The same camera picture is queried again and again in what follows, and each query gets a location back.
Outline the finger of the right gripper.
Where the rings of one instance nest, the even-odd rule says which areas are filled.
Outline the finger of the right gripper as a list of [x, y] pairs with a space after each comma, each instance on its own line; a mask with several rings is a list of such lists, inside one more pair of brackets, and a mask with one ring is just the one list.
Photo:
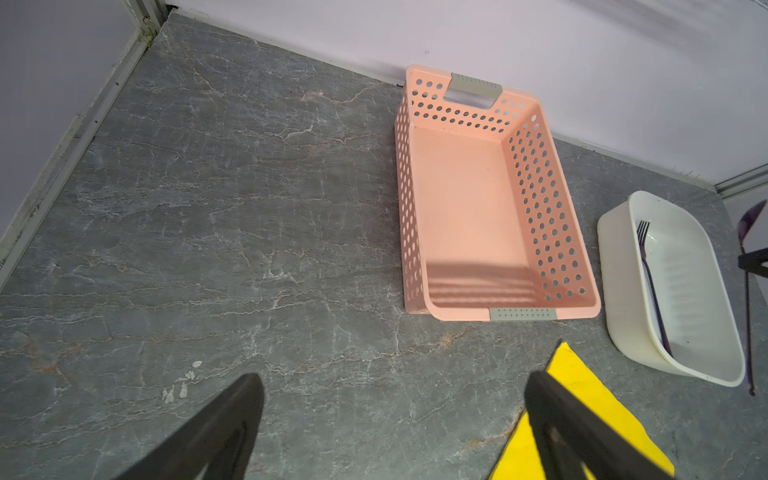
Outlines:
[[738, 267], [745, 272], [758, 277], [768, 278], [768, 249], [760, 249], [750, 253], [743, 253], [738, 257]]

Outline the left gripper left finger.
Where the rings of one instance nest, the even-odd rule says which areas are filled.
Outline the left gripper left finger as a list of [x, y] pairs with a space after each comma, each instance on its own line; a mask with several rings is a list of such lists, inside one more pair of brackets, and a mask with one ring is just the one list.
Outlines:
[[240, 376], [120, 479], [242, 479], [265, 402], [256, 373]]

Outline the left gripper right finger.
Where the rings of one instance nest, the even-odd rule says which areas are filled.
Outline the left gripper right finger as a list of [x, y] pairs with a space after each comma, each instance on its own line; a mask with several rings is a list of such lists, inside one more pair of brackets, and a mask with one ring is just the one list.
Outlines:
[[562, 384], [533, 372], [524, 399], [547, 479], [669, 479]]

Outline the purple iridescent spoon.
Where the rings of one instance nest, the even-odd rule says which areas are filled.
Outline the purple iridescent spoon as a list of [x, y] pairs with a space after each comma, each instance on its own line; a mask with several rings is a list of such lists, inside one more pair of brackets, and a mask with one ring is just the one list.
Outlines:
[[[760, 214], [767, 205], [767, 200], [759, 201], [752, 207], [750, 207], [740, 218], [737, 223], [737, 235], [741, 254], [750, 253], [746, 251], [745, 240], [755, 223], [757, 222]], [[751, 273], [744, 272], [744, 289], [745, 289], [745, 325], [746, 325], [746, 353], [745, 353], [745, 365], [746, 365], [746, 383], [748, 393], [750, 396], [755, 396], [755, 383], [753, 375], [753, 360], [752, 360], [752, 326], [751, 326], [751, 300], [750, 300], [750, 285], [749, 278]]]

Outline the dark iridescent fork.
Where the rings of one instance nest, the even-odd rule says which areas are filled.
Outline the dark iridescent fork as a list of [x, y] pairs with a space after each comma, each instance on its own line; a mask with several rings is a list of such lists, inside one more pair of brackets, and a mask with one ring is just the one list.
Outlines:
[[653, 281], [652, 272], [650, 269], [650, 265], [647, 261], [647, 252], [646, 252], [646, 240], [650, 229], [650, 222], [646, 220], [640, 220], [637, 225], [637, 238], [638, 238], [638, 247], [640, 251], [640, 258], [642, 265], [646, 272], [646, 277], [648, 280], [648, 285], [651, 293], [651, 298], [655, 310], [655, 316], [657, 325], [659, 328], [661, 343], [664, 348], [664, 350], [667, 352], [669, 356], [672, 356], [672, 350], [671, 345], [667, 336], [666, 328], [663, 321], [663, 316], [661, 313], [660, 305], [658, 303], [658, 297], [656, 294], [656, 289]]

